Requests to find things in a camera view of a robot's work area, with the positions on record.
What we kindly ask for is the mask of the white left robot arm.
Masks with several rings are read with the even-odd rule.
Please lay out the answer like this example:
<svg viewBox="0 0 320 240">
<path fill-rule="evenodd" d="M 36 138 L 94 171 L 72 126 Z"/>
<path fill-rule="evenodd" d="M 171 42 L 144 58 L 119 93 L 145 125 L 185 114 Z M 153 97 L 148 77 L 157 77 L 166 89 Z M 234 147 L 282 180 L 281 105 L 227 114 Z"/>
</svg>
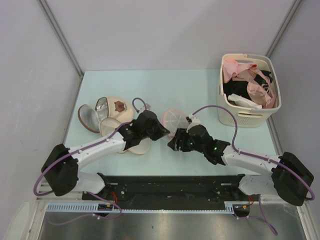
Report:
<svg viewBox="0 0 320 240">
<path fill-rule="evenodd" d="M 109 154 L 138 146 L 145 139 L 157 141 L 169 133 L 154 112 L 144 110 L 137 119 L 122 123 L 111 134 L 88 144 L 72 148 L 62 143 L 56 145 L 41 168 L 40 177 L 46 180 L 51 188 L 50 192 L 57 197 L 81 191 L 105 200 L 111 193 L 107 178 L 101 173 L 86 173 L 81 170 Z"/>
</svg>

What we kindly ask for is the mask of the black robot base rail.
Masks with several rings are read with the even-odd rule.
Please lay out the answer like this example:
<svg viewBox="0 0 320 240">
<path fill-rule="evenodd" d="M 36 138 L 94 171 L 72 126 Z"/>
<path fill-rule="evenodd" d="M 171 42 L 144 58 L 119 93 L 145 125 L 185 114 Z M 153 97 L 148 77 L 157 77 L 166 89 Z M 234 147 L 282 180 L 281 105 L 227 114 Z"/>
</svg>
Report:
<svg viewBox="0 0 320 240">
<path fill-rule="evenodd" d="M 124 204 L 189 204 L 257 200 L 239 190 L 243 175 L 221 176 L 104 176 L 106 187 L 98 196 Z"/>
</svg>

